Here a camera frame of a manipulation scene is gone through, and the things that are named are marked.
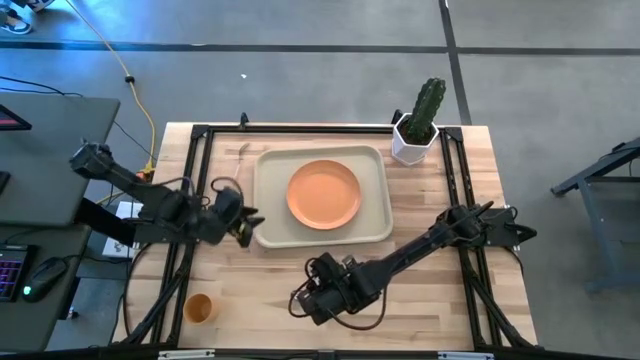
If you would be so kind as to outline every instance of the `potted cactus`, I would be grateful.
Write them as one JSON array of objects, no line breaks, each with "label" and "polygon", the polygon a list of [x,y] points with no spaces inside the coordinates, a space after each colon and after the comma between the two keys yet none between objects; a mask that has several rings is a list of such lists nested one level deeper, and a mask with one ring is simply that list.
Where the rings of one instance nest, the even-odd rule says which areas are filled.
[{"label": "potted cactus", "polygon": [[393,128],[391,155],[406,166],[421,162],[438,136],[433,119],[447,90],[442,79],[431,78],[418,94],[412,113],[405,113]]}]

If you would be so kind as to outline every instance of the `paper cup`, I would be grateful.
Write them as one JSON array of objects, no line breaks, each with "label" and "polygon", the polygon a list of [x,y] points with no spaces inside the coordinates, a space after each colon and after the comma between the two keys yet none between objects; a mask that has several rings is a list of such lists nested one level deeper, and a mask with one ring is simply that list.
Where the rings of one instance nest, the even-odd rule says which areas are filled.
[{"label": "paper cup", "polygon": [[184,318],[191,324],[197,325],[214,321],[218,317],[218,307],[205,294],[195,294],[184,303]]}]

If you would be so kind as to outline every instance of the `beige tray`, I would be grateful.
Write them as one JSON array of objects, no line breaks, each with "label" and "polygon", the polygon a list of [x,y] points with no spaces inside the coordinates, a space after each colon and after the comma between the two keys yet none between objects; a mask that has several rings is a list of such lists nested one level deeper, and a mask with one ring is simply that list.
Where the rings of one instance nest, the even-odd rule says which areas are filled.
[{"label": "beige tray", "polygon": [[[315,230],[300,223],[289,211],[289,179],[302,165],[314,160],[337,161],[353,171],[362,191],[360,209],[346,225]],[[315,149],[272,150],[257,160],[253,178],[253,206],[266,221],[255,238],[267,248],[341,245],[386,239],[393,228],[391,199],[380,152],[366,145]]]}]

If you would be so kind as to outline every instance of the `concrete floor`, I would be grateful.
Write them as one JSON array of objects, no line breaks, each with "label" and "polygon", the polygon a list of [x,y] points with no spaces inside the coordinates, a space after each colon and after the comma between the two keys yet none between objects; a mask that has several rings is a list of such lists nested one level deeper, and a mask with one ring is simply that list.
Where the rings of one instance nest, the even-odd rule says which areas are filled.
[{"label": "concrete floor", "polygon": [[[158,141],[169,121],[235,121],[242,111],[252,121],[387,123],[394,109],[411,107],[429,76],[449,84],[438,123],[463,123],[457,99],[464,97],[456,97],[450,58],[438,50],[447,42],[437,0],[183,4],[79,3],[112,41],[165,44],[149,49],[156,51],[121,53],[157,123]],[[633,55],[590,56],[587,51],[576,56],[460,55],[459,60],[470,120],[490,127],[507,202],[518,207],[523,224],[539,233],[523,245],[522,259],[540,344],[553,350],[640,357],[640,290],[598,295],[584,291],[584,282],[601,274],[601,268],[582,201],[578,194],[557,199],[548,191],[640,133],[640,56],[634,50],[640,48],[640,3],[448,4],[460,47],[624,48],[622,53]],[[0,50],[0,74],[87,96],[118,98],[118,121],[148,144],[146,120],[108,52],[6,48],[13,41],[96,40],[62,0],[34,21],[36,32],[27,37],[0,34],[5,47]],[[223,52],[215,47],[161,51],[166,44],[375,45],[393,53]],[[423,53],[407,53],[416,48]],[[137,169],[146,161],[118,129],[108,143],[126,167]],[[635,171],[640,173],[640,165]],[[107,192],[105,184],[92,183],[87,195],[98,199]],[[75,306],[84,316],[59,323],[49,348],[106,344],[121,286],[113,279],[83,280]],[[91,293],[101,294],[101,305],[89,306]]]}]

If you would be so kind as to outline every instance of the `orange plate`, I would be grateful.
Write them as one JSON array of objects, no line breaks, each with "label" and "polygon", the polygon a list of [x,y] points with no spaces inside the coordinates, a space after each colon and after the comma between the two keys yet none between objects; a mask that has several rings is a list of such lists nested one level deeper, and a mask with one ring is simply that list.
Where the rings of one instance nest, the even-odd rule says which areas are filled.
[{"label": "orange plate", "polygon": [[287,204],[301,223],[331,230],[349,222],[360,208],[360,184],[346,166],[318,160],[302,166],[289,180]]}]

